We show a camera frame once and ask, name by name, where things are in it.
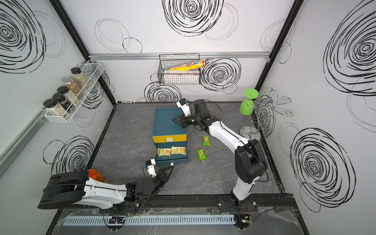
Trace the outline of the yellow top drawer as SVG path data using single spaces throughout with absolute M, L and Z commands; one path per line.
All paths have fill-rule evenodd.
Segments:
M 172 142 L 186 142 L 187 134 L 181 135 L 162 135 L 162 136 L 153 136 L 154 143 L 172 143 Z

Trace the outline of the green cookie packet two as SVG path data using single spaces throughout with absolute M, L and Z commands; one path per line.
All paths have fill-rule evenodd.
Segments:
M 197 150 L 196 152 L 197 152 L 199 161 L 204 161 L 207 159 L 204 149 Z

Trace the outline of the teal drawer cabinet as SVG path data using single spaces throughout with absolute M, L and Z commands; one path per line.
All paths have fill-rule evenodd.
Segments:
M 173 118 L 184 114 L 180 108 L 156 109 L 154 114 L 153 136 L 187 134 L 187 130 L 181 128 L 172 121 Z

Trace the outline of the green cookie packet one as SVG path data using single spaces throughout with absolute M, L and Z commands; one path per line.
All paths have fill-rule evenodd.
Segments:
M 203 138 L 203 146 L 211 146 L 209 136 L 203 136 L 202 138 Z

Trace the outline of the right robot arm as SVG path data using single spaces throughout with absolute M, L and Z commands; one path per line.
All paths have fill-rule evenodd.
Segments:
M 217 138 L 234 153 L 238 179 L 230 193 L 230 203 L 237 211 L 243 209 L 249 203 L 254 184 L 267 173 L 268 166 L 261 143 L 256 139 L 242 137 L 220 118 L 210 114 L 205 99 L 191 102 L 183 98 L 176 105 L 183 113 L 173 119 L 174 123 L 181 128 L 198 126 L 200 131 Z

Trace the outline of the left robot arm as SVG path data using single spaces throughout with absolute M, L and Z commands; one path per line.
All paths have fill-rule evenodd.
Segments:
M 157 168 L 138 182 L 113 185 L 95 180 L 88 171 L 74 171 L 50 177 L 37 206 L 42 210 L 59 209 L 70 205 L 97 207 L 103 210 L 125 205 L 138 205 L 151 200 L 168 182 L 173 166 Z

